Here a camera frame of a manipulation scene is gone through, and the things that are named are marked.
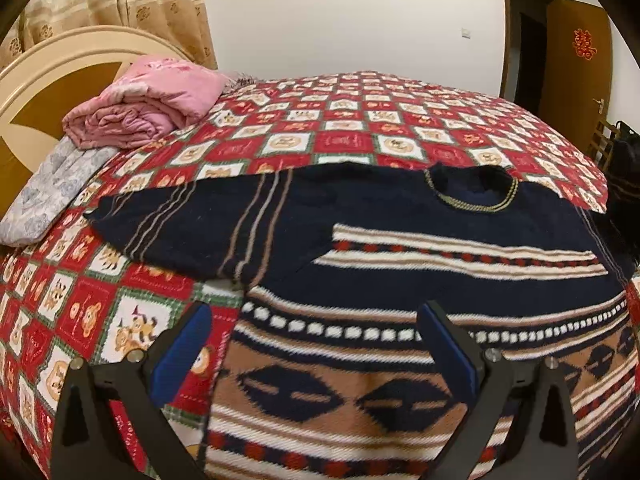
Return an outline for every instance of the diamond pattern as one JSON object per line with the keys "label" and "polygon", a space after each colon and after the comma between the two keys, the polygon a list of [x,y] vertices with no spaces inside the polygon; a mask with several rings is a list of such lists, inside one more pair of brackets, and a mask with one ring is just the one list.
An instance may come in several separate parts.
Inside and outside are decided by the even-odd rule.
{"label": "diamond pattern", "polygon": [[584,369],[591,372],[596,379],[601,379],[611,368],[611,361],[615,351],[607,345],[598,345],[591,351]]}
{"label": "diamond pattern", "polygon": [[387,431],[424,431],[456,401],[429,381],[394,379],[356,403]]}
{"label": "diamond pattern", "polygon": [[634,338],[634,330],[630,326],[625,326],[620,334],[618,352],[624,357],[629,357],[629,354],[633,351],[635,344],[636,340]]}
{"label": "diamond pattern", "polygon": [[564,382],[566,382],[566,386],[569,388],[569,393],[572,394],[580,381],[582,369],[564,361],[560,361],[560,370],[564,375]]}
{"label": "diamond pattern", "polygon": [[242,374],[238,381],[265,413],[296,422],[331,412],[344,402],[313,375],[279,365]]}

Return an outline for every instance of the sweater sleeve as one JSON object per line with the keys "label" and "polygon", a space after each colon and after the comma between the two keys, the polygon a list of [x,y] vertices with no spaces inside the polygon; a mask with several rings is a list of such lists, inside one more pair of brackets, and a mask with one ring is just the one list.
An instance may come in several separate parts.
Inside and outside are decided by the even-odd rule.
{"label": "sweater sleeve", "polygon": [[264,273],[292,173],[106,196],[86,218],[98,236],[133,261],[198,280],[219,276],[248,285]]}

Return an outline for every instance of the white wall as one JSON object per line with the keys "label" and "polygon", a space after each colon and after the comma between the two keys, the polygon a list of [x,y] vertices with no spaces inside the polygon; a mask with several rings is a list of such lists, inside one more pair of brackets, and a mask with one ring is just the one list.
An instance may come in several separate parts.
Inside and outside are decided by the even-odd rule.
{"label": "white wall", "polygon": [[625,121],[640,133],[640,69],[625,40],[611,22],[613,41],[613,78],[608,120]]}
{"label": "white wall", "polygon": [[[599,5],[597,0],[579,0]],[[504,0],[206,0],[221,68],[275,78],[380,70],[497,95]],[[471,40],[462,38],[469,28]],[[612,27],[609,120],[640,131],[640,68]]]}

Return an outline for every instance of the knitted patterned fabric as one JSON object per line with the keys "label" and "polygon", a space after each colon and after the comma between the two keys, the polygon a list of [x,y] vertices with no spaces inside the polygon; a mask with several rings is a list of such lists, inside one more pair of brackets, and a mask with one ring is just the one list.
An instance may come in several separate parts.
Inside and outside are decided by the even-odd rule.
{"label": "knitted patterned fabric", "polygon": [[582,470],[632,415],[633,259],[606,216],[500,167],[205,179],[104,197],[87,218],[133,260],[246,289],[211,409],[217,478],[415,478],[465,411],[415,330],[427,300],[483,348],[560,360]]}

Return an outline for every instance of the curtain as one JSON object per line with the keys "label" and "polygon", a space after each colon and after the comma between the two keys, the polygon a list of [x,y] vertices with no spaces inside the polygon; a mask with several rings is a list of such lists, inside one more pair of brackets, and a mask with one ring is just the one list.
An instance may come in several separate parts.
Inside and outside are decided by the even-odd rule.
{"label": "curtain", "polygon": [[47,38],[88,25],[140,28],[217,68],[204,0],[31,0],[0,46],[0,69]]}

